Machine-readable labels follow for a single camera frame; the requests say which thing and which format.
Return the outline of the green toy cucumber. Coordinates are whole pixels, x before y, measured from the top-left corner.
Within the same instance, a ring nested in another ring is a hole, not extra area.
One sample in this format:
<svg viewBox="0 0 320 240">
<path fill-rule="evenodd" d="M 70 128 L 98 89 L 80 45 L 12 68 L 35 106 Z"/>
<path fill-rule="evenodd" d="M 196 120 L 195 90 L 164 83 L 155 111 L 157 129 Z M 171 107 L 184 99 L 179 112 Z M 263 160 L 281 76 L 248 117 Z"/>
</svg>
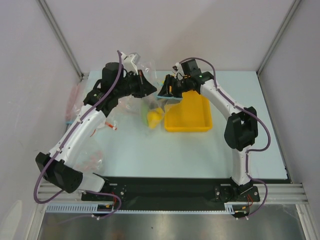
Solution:
<svg viewBox="0 0 320 240">
<path fill-rule="evenodd" d="M 148 113 L 149 113 L 149 105 L 145 102 L 142 102 L 140 106 L 140 116 L 141 116 L 142 123 L 147 127 L 149 126 Z"/>
</svg>

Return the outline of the clear blue-zipper bag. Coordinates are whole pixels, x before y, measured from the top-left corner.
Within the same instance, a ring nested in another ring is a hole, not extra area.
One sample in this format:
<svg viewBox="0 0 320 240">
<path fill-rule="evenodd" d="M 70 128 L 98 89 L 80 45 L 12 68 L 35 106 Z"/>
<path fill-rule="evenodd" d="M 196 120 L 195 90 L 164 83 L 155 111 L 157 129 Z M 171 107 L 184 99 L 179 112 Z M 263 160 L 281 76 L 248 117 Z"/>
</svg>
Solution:
<svg viewBox="0 0 320 240">
<path fill-rule="evenodd" d="M 157 78 L 157 86 L 155 86 L 157 88 L 157 91 L 152 93 L 149 96 L 143 97 L 143 98 L 135 98 L 133 96 L 126 96 L 124 98 L 122 98 L 119 101 L 119 106 L 121 107 L 121 110 L 125 113 L 125 114 L 131 114 L 135 117 L 138 117 L 142 123 L 142 118 L 141 118 L 141 103 L 145 102 L 146 104 L 148 104 L 149 106 L 149 111 L 156 109 L 156 108 L 161 108 L 164 111 L 164 118 L 166 116 L 166 114 L 170 111 L 170 109 L 176 105 L 178 105 L 182 99 L 182 98 L 177 98 L 177 97 L 157 97 L 159 91 L 161 90 L 164 81 L 161 81 Z M 150 129 L 148 126 L 143 125 L 143 128 L 146 132 L 151 132 L 153 130 L 155 130 L 164 120 L 164 118 L 162 119 L 162 121 L 154 128 L 154 129 Z"/>
</svg>

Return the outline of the yellow toy pear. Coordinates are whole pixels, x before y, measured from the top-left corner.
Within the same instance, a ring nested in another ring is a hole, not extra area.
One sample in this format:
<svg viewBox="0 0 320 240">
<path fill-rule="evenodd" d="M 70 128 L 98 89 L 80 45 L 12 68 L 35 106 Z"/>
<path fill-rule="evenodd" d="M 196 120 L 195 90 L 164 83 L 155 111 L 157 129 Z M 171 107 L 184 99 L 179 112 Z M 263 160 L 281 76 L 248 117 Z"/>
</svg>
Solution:
<svg viewBox="0 0 320 240">
<path fill-rule="evenodd" d="M 147 113 L 147 125 L 150 129 L 154 129 L 164 118 L 165 112 L 160 108 L 155 108 Z"/>
</svg>

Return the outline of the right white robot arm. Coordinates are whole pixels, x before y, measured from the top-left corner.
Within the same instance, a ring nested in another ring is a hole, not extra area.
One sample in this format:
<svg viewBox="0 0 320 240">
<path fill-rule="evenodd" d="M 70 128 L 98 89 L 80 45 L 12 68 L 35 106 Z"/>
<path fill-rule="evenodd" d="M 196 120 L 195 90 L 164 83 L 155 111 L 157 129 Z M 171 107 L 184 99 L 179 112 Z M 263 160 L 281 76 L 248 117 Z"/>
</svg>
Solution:
<svg viewBox="0 0 320 240">
<path fill-rule="evenodd" d="M 219 110 L 226 120 L 224 140 L 232 150 L 230 194 L 235 200 L 242 201 L 253 187 L 249 177 L 248 151 L 258 136 L 257 112 L 254 107 L 237 104 L 218 83 L 216 72 L 203 72 L 197 61 L 197 57 L 189 57 L 177 62 L 172 68 L 173 73 L 165 76 L 157 98 L 180 100 L 183 93 L 195 91 Z"/>
</svg>

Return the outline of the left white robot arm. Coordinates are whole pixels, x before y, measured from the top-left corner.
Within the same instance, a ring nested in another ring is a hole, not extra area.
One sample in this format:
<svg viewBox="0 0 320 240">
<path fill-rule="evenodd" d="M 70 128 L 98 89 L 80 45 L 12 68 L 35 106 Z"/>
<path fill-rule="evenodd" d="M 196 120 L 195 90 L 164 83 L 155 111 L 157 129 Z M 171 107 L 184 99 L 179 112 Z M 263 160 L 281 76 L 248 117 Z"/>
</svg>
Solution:
<svg viewBox="0 0 320 240">
<path fill-rule="evenodd" d="M 127 96 L 144 98 L 157 91 L 142 70 L 130 71 L 118 62 L 109 62 L 83 101 L 79 116 L 61 140 L 49 151 L 40 152 L 35 162 L 40 179 L 46 180 L 67 193 L 76 190 L 92 191 L 99 200 L 110 195 L 110 187 L 96 173 L 84 173 L 75 168 L 87 140 L 115 108 L 119 99 Z"/>
</svg>

